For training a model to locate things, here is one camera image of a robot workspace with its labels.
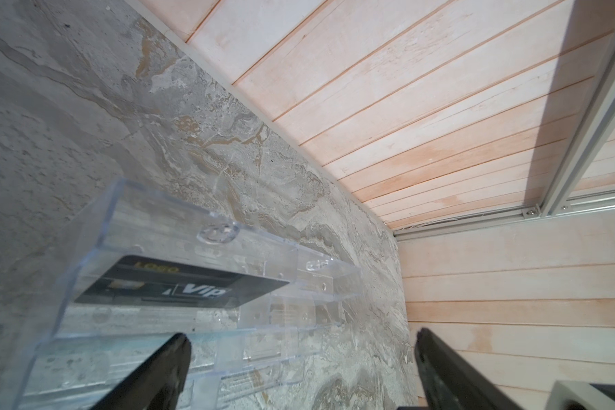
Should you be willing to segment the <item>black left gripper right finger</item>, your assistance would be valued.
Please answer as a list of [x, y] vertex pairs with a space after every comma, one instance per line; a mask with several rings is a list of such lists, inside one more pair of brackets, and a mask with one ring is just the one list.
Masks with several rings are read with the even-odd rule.
[[434, 331], [416, 334], [415, 360], [430, 409], [519, 409]]

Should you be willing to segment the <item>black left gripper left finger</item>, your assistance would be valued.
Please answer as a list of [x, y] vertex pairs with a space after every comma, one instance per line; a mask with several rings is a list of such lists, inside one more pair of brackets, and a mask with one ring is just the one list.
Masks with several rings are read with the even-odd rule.
[[191, 364], [191, 341], [176, 333], [92, 409], [177, 408]]

